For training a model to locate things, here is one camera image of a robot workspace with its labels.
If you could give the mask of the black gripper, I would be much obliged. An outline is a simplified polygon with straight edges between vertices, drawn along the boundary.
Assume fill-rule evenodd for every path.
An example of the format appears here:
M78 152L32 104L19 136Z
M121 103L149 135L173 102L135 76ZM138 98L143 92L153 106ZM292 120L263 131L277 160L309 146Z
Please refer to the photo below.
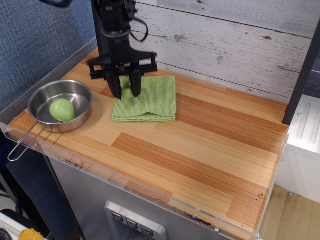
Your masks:
M86 65L92 79L104 78L116 99L122 99L120 77L129 75L134 97L141 94L142 76L156 72L157 54L138 51L131 47L129 36L132 33L101 31L97 36L99 57L90 59Z

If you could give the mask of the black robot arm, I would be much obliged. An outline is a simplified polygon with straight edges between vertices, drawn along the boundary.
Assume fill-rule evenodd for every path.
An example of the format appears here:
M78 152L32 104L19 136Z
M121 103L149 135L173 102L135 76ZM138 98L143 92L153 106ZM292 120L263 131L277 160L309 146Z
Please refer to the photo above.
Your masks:
M128 76L133 96L142 91L142 76L156 72L157 54L135 50L130 45L133 36L130 23L144 21L135 17L134 0L93 0L91 2L99 56L86 62L92 79L105 79L117 99L121 99L120 76Z

